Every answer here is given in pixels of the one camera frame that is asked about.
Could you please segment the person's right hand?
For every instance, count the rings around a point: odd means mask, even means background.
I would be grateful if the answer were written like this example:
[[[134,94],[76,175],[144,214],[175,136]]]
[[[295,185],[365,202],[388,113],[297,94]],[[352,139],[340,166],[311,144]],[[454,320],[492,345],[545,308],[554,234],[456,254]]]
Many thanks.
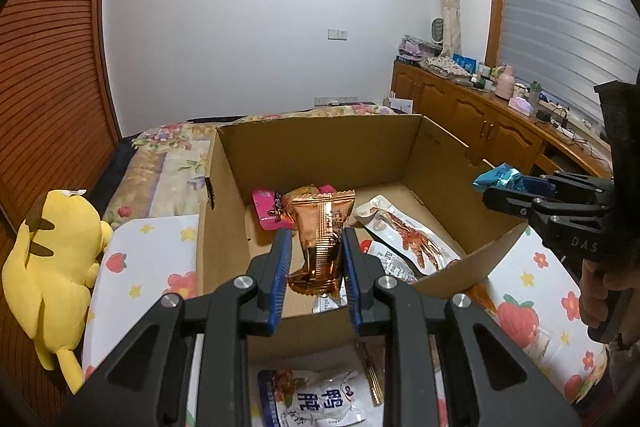
[[[599,327],[608,318],[606,298],[611,291],[626,291],[639,287],[638,269],[600,268],[596,262],[582,262],[579,310],[582,321],[590,327]]]

